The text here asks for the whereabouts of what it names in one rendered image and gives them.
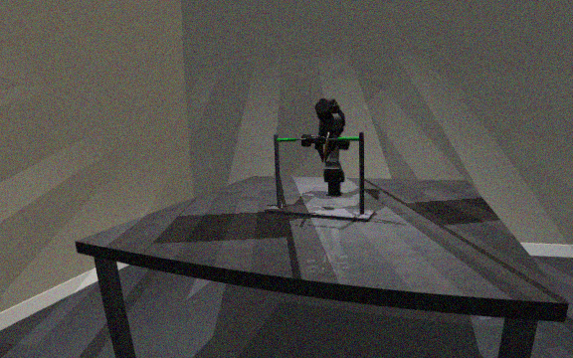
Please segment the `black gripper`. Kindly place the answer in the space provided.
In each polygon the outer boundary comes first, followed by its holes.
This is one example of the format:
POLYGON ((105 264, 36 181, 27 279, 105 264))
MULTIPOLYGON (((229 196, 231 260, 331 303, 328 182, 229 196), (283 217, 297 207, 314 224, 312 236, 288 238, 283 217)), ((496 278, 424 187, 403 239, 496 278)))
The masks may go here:
MULTIPOLYGON (((333 125, 332 125, 332 124, 329 124, 329 123, 323 122, 323 123, 321 123, 321 124, 319 125, 319 127, 321 127, 321 126, 333 126, 333 125)), ((302 137, 301 137, 301 139, 306 139, 306 138, 308 138, 308 137, 310 137, 310 136, 312 136, 312 135, 311 135, 311 134, 303 134, 302 137)), ((327 138, 327 135, 321 135, 321 136, 327 138)), ((309 147, 309 146, 311 145, 311 143, 315 143, 315 149, 318 150, 318 152, 319 152, 319 154, 320 154, 320 157, 321 157, 321 160, 322 160, 322 162, 323 162, 323 160, 324 160, 323 144, 326 144, 326 140, 327 140, 327 139, 322 138, 322 137, 319 137, 319 138, 312 138, 312 137, 311 137, 311 138, 309 138, 309 139, 307 139, 307 140, 302 140, 302 141, 301 141, 301 146, 309 147)), ((325 162, 326 162, 326 160, 327 160, 327 158, 328 158, 330 152, 335 149, 335 146, 336 146, 336 145, 338 145, 338 147, 339 147, 340 149, 346 150, 346 149, 348 149, 348 146, 349 146, 349 140, 333 140, 333 139, 328 139, 328 146, 327 146, 327 151, 326 151, 326 155, 325 155, 325 162)))

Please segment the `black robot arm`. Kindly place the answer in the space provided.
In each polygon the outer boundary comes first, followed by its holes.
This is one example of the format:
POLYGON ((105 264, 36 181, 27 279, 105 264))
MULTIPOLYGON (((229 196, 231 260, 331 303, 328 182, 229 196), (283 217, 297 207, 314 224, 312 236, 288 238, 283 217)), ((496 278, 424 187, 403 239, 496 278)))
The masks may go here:
MULTIPOLYGON (((345 126, 344 113, 340 110, 338 103, 334 98, 322 98, 315 106, 315 110, 319 124, 325 122, 333 126, 321 126, 319 128, 318 136, 327 135, 328 132, 332 138, 340 137, 340 133, 345 126), (333 117, 333 113, 338 113, 338 117, 333 117)), ((341 196, 343 192, 340 190, 340 182, 345 182, 345 176, 341 164, 339 162, 339 147, 330 152, 329 160, 325 163, 323 171, 324 182, 328 182, 328 193, 326 196, 341 196)))

